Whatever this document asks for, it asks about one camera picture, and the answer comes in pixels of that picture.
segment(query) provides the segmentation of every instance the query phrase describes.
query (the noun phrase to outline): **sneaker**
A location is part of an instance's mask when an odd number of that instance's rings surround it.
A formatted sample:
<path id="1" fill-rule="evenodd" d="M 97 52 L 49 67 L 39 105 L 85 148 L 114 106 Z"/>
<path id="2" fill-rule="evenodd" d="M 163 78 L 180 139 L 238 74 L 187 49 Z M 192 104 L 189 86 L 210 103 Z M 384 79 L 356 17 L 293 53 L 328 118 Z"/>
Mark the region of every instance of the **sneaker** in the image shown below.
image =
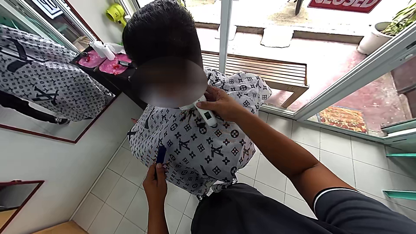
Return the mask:
<path id="1" fill-rule="evenodd" d="M 233 177 L 233 182 L 231 183 L 231 184 L 235 184 L 235 183 L 237 183 L 238 181 L 237 181 L 237 177 L 234 175 L 234 177 Z"/>
<path id="2" fill-rule="evenodd" d="M 196 195 L 196 198 L 198 198 L 198 201 L 202 201 L 202 199 L 204 199 L 205 197 L 207 197 L 207 195 Z"/>
<path id="3" fill-rule="evenodd" d="M 58 124 L 69 124 L 70 120 L 56 117 L 55 122 L 58 123 Z"/>

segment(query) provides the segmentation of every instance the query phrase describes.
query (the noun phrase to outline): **barber cape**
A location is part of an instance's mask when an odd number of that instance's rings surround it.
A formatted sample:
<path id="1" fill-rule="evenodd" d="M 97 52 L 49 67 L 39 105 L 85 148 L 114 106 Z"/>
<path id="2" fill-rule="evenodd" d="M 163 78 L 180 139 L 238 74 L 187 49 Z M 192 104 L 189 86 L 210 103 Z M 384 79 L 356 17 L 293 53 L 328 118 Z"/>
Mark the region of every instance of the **barber cape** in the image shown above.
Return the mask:
<path id="1" fill-rule="evenodd" d="M 76 55 L 49 39 L 0 25 L 0 90 L 72 121 L 95 118 L 109 92 L 69 64 Z"/>
<path id="2" fill-rule="evenodd" d="M 254 115 L 272 94 L 257 75 L 240 72 L 226 77 L 211 68 L 204 71 L 208 84 L 226 91 Z M 211 187 L 218 192 L 231 185 L 255 147 L 237 124 L 216 118 L 217 127 L 210 127 L 195 107 L 182 111 L 148 105 L 127 134 L 131 151 L 150 167 L 164 145 L 168 181 L 194 195 L 204 195 Z M 223 183 L 213 185 L 217 180 Z"/>

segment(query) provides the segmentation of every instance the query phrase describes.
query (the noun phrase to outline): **black hair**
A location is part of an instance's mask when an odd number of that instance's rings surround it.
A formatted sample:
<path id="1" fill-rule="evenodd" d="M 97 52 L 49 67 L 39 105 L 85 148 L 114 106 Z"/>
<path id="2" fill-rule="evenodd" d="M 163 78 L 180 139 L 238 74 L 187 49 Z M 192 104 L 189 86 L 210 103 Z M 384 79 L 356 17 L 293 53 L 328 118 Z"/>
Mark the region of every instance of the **black hair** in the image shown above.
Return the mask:
<path id="1" fill-rule="evenodd" d="M 177 0 L 155 0 L 135 12 L 124 28 L 123 44 L 136 66 L 158 57 L 175 56 L 202 67 L 195 22 Z"/>

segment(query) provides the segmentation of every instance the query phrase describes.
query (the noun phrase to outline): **blue comb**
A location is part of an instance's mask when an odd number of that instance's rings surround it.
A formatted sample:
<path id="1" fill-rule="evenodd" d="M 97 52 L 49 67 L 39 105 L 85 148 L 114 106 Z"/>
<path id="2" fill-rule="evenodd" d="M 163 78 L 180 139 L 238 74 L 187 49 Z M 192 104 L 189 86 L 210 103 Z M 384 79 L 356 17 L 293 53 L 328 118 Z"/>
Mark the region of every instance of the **blue comb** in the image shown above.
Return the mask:
<path id="1" fill-rule="evenodd" d="M 159 150 L 156 156 L 156 164 L 165 162 L 166 147 L 164 145 L 159 146 Z"/>

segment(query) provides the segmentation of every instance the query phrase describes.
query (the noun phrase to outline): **wall mirror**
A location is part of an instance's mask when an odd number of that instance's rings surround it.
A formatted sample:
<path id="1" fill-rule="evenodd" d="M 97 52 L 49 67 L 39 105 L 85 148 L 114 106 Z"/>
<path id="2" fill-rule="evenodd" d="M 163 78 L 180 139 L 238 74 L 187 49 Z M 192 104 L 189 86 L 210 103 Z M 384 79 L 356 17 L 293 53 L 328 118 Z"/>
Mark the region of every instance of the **wall mirror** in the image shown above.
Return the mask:
<path id="1" fill-rule="evenodd" d="M 6 229 L 43 182 L 43 180 L 0 182 L 0 233 Z"/>
<path id="2" fill-rule="evenodd" d="M 76 143 L 121 93 L 86 27 L 63 1 L 0 0 L 1 128 Z"/>

